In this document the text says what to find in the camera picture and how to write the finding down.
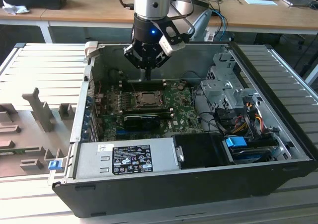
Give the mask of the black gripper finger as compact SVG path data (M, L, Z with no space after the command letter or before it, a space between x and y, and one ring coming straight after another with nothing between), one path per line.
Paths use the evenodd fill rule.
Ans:
M148 80L151 80L152 70L160 68L169 59L170 56L167 56L166 54L159 54L156 57L150 57L148 60Z
M139 56L133 45L124 47L124 57L137 69L141 71L141 80L149 80L149 70L147 59Z

